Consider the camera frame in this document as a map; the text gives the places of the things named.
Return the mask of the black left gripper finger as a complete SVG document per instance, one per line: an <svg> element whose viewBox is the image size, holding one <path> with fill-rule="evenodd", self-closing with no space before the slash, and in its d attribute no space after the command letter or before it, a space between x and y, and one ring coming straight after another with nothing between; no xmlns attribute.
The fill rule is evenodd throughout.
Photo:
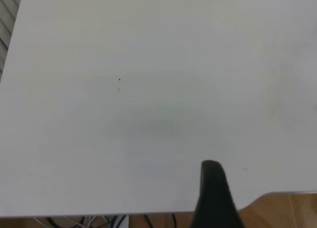
<svg viewBox="0 0 317 228"><path fill-rule="evenodd" d="M190 227L244 227L233 202L225 171L217 161L206 160L201 164L200 194Z"/></svg>

